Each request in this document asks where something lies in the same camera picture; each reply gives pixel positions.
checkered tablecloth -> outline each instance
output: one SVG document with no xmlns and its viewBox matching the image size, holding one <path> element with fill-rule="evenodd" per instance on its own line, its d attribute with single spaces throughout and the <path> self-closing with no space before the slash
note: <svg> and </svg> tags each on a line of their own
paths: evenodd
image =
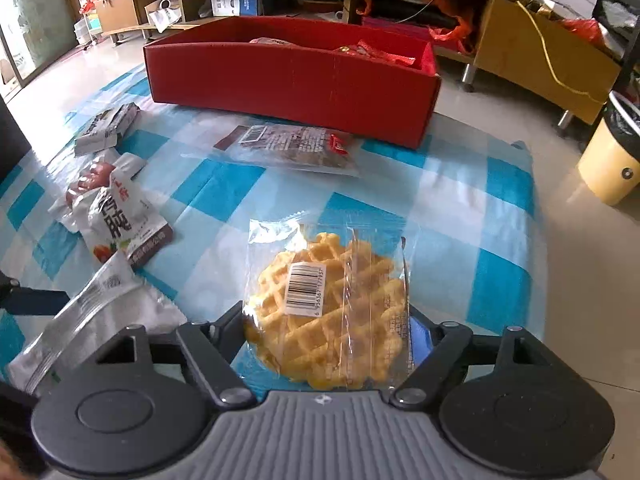
<svg viewBox="0 0 640 480">
<path fill-rule="evenodd" d="M 141 274 L 190 319 L 216 319 L 242 298 L 250 219 L 347 209 L 405 225 L 415 242 L 410 299 L 434 320 L 491 332 L 520 324 L 542 335 L 546 249 L 524 145 L 435 114 L 417 151 L 358 141 L 359 178 L 229 164 L 213 153 L 215 142 L 264 119 L 156 104 L 144 66 L 70 112 L 65 133 L 56 133 L 61 144 L 71 151 L 72 136 L 96 113 L 130 101 L 142 112 L 118 150 L 148 161 L 135 180 L 175 231 Z M 82 238 L 47 213 L 59 192 L 48 162 L 32 152 L 0 185 L 0 269 L 24 286 L 72 296 L 96 264 Z M 43 322 L 18 317 L 27 338 Z"/>
</svg>

trash can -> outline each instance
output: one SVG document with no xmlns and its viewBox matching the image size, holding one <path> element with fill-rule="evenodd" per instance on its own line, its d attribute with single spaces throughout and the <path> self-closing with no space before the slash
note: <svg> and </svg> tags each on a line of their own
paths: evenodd
<svg viewBox="0 0 640 480">
<path fill-rule="evenodd" d="M 615 205 L 640 182 L 639 160 L 640 110 L 612 91 L 578 171 L 600 200 Z"/>
</svg>

silver screw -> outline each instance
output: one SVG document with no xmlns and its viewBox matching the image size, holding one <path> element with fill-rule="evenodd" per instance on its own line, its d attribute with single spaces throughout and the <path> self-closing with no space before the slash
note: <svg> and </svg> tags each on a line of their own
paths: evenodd
<svg viewBox="0 0 640 480">
<path fill-rule="evenodd" d="M 244 404 L 251 399 L 252 393 L 246 388 L 228 388 L 220 394 L 220 400 L 230 406 Z"/>
<path fill-rule="evenodd" d="M 420 388 L 403 388 L 396 391 L 396 399 L 401 404 L 420 404 L 427 399 L 427 394 Z"/>
</svg>

red box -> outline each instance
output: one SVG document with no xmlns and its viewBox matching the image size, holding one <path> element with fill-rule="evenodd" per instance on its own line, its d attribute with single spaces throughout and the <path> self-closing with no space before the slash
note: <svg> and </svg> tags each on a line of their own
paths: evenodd
<svg viewBox="0 0 640 480">
<path fill-rule="evenodd" d="M 278 38 L 296 46 L 248 43 Z M 364 40 L 405 67 L 335 49 Z M 159 103 L 272 116 L 417 148 L 440 90 L 430 42 L 302 18 L 234 17 L 144 47 Z"/>
</svg>

tiled floor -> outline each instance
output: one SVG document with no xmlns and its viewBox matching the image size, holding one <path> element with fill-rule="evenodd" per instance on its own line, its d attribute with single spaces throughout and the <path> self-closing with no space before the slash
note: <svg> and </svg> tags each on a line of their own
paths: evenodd
<svg viewBox="0 0 640 480">
<path fill-rule="evenodd" d="M 142 38 L 114 47 L 109 41 L 60 62 L 9 104 L 32 144 L 46 156 L 52 128 L 66 112 L 142 62 Z M 476 92 L 457 84 L 462 66 L 443 60 L 440 113 L 509 142 L 524 140 L 534 172 L 548 238 L 546 343 L 591 381 L 616 413 L 617 428 L 601 471 L 610 480 L 640 471 L 640 308 L 634 254 L 640 249 L 640 192 L 618 208 L 605 206 L 577 176 L 573 141 L 558 137 L 561 111 L 517 86 L 479 74 Z M 34 104 L 43 110 L 33 114 Z"/>
</svg>

